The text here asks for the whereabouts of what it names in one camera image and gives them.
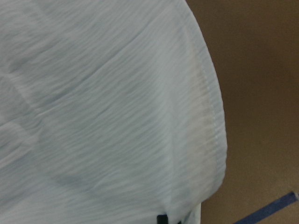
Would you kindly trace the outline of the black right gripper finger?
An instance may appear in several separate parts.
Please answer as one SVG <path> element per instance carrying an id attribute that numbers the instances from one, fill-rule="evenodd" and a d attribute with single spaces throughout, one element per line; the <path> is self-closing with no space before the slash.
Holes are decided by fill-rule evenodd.
<path id="1" fill-rule="evenodd" d="M 167 215 L 158 215 L 157 224 L 167 224 Z"/>

